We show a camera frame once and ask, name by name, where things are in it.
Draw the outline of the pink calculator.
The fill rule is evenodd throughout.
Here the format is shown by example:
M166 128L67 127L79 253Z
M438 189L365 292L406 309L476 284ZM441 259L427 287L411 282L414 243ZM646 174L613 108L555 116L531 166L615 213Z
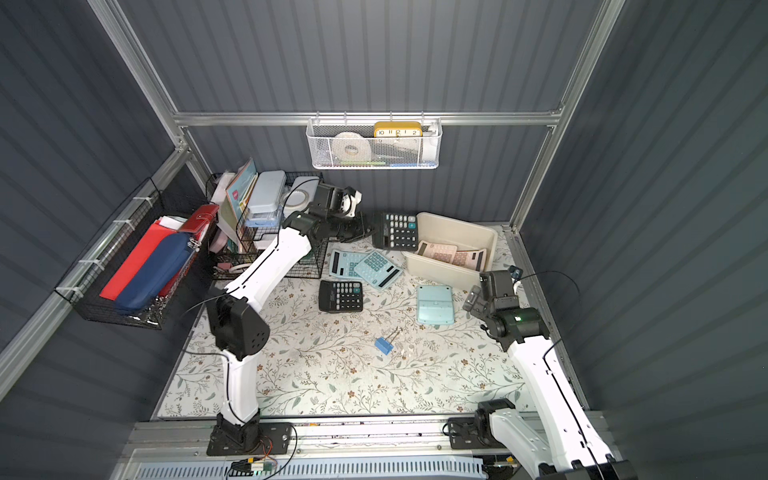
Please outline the pink calculator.
M417 254L425 258L452 264L453 257L458 251L456 245L421 241Z
M481 272L484 270L487 257L486 249L457 251L453 257L452 264Z

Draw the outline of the black calculator front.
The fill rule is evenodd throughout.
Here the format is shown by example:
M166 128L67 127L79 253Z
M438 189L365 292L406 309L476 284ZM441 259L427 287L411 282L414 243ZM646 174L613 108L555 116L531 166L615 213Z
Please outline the black calculator front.
M372 244L381 250L415 252L419 244L416 216L376 212Z

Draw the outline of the black calculator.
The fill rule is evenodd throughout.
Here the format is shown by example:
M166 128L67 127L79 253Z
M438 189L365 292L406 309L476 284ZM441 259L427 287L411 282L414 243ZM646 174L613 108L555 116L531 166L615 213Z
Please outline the black calculator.
M363 288L357 281L322 280L318 291L318 307L325 313L363 311Z
M372 244L381 250L415 252L419 244L416 216L376 212Z

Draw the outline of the teal calculator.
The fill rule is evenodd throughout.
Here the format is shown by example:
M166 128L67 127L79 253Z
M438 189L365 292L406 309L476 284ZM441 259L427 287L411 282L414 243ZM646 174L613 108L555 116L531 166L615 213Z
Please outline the teal calculator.
M368 252L350 252L334 249L329 260L330 276L344 280L360 279L360 276L355 271L355 267L368 255Z
M377 251L366 254L355 265L354 271L360 278L377 290L389 288L402 274L400 267Z

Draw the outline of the beige plastic storage box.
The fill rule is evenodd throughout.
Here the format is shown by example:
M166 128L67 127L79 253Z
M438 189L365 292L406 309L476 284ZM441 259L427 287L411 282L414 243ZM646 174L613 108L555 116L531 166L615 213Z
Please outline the beige plastic storage box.
M414 277L469 291L490 269L498 234L490 227L422 212L416 216L418 241L405 252L407 271Z

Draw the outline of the black calculator back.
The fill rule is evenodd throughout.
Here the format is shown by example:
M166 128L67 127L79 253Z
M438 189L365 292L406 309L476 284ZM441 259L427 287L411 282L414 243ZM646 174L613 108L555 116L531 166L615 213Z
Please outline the black calculator back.
M318 291L318 307L325 313L363 311L363 288L357 281L322 280Z

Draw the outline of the white tape roll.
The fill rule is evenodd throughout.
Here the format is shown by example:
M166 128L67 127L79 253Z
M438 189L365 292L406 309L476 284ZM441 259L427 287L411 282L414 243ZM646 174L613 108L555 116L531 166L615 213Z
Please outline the white tape roll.
M331 139L331 152L340 162L360 163L370 160L369 141L355 132L341 132Z

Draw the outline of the white pencil case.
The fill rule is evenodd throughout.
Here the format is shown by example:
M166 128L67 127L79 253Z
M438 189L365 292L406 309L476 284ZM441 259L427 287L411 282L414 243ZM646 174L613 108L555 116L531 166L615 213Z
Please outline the white pencil case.
M260 173L248 200L246 217L251 218L276 211L285 182L286 172L283 170Z

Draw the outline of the blue binder clip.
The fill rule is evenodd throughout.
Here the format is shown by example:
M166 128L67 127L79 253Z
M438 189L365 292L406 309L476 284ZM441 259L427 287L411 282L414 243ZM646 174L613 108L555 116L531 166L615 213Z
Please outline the blue binder clip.
M400 331L401 329L397 328L388 336L378 337L374 342L375 347L384 355L389 355L394 349L393 341L398 337Z

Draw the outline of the yellow clock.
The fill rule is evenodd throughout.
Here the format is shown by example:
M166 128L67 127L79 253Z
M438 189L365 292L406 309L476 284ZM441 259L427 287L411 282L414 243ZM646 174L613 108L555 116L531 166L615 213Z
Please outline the yellow clock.
M418 121L379 121L374 125L375 138L420 138L422 125Z

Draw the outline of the colourful books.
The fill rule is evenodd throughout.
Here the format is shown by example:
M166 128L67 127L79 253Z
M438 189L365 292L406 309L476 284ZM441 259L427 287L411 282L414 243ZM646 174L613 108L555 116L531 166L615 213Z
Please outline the colourful books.
M253 158L249 158L237 171L224 172L217 183L211 202L219 207L218 227L235 244L235 250L242 252L239 227L249 195L252 192L258 172Z

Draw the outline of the red folder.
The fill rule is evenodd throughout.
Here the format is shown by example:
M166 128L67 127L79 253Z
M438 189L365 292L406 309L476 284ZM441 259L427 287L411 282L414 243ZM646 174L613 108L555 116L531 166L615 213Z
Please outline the red folder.
M122 262L116 273L110 278L100 292L100 297L114 303L117 296L123 291L134 275L142 267L155 247L166 237L186 232L192 235L191 244L193 253L187 262L193 257L202 240L208 233L211 225L218 215L219 207L214 204L203 205L195 210L189 217L164 215L157 218L146 230L137 245L127 258ZM160 297L168 295L174 282L182 274L182 269L158 294Z

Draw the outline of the blue pencil pouch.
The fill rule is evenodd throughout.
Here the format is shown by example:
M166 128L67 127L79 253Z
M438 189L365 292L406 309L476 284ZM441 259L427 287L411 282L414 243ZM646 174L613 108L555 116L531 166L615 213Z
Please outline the blue pencil pouch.
M192 235L186 232L163 239L114 300L116 311L130 315L145 309L190 258L191 240Z

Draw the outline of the small circuit board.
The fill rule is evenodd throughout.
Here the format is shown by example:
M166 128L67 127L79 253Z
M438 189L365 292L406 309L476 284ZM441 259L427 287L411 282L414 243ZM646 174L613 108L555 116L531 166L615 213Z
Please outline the small circuit board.
M225 473L226 478L269 476L277 472L279 463L271 457L247 458L233 461Z

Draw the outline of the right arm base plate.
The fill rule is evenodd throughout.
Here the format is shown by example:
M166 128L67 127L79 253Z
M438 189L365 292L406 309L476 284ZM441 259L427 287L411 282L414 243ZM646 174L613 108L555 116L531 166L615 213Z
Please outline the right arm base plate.
M487 449L499 446L486 423L475 417L449 418L442 427L442 434L448 438L452 450Z

